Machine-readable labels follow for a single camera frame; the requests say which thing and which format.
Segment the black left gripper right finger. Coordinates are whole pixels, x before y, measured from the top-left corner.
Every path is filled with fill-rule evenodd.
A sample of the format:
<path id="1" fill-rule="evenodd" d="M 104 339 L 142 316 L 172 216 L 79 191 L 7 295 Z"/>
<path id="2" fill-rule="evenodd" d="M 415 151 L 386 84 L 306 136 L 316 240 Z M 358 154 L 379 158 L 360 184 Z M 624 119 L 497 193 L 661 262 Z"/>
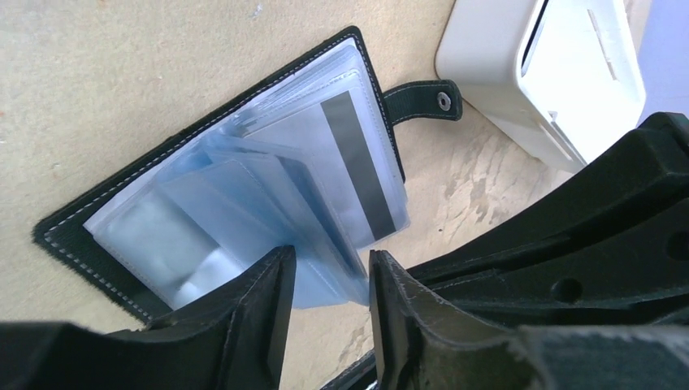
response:
<path id="1" fill-rule="evenodd" d="M 685 389 L 685 326 L 493 325 L 372 251 L 381 389 Z"/>

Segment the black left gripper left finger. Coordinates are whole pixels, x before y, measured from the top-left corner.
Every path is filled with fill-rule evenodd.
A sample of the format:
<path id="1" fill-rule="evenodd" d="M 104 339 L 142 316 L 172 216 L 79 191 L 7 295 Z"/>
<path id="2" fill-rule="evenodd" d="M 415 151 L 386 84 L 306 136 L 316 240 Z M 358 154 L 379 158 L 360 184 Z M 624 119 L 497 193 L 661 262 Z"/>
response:
<path id="1" fill-rule="evenodd" d="M 4 389 L 276 389 L 296 253 L 280 246 L 142 330 L 101 334 L 66 322 L 1 326 Z"/>

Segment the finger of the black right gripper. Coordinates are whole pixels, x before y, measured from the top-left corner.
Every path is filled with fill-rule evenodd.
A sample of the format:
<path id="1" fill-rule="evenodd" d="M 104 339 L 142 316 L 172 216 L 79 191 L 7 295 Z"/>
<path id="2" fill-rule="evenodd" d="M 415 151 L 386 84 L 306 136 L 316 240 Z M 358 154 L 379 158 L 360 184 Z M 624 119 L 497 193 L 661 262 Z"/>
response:
<path id="1" fill-rule="evenodd" d="M 687 324 L 687 117 L 650 115 L 534 205 L 410 274 L 505 325 Z"/>

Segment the black leather card holder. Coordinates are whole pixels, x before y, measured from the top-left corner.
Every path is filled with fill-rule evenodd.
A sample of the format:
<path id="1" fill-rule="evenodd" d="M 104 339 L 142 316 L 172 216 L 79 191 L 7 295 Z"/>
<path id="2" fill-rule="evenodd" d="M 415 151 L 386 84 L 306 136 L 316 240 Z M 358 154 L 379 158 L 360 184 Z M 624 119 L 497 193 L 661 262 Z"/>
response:
<path id="1" fill-rule="evenodd" d="M 353 245 L 312 162 L 245 135 L 248 124 L 351 88 L 378 107 L 404 189 L 395 125 L 462 117 L 451 80 L 383 92 L 350 26 L 44 218 L 34 242 L 144 321 L 198 300 L 281 245 L 296 251 L 295 308 L 366 305 L 359 253 L 371 245 Z"/>

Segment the white magnetic stripe card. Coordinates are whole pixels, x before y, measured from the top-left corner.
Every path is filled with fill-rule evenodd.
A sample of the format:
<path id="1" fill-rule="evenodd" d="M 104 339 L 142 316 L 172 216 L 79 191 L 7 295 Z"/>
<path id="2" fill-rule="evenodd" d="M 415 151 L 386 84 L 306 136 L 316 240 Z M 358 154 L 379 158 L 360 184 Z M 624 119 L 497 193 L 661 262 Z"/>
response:
<path id="1" fill-rule="evenodd" d="M 248 138 L 295 148 L 307 156 L 356 248 L 409 226 L 392 143 L 378 107 L 362 88 L 245 128 Z"/>

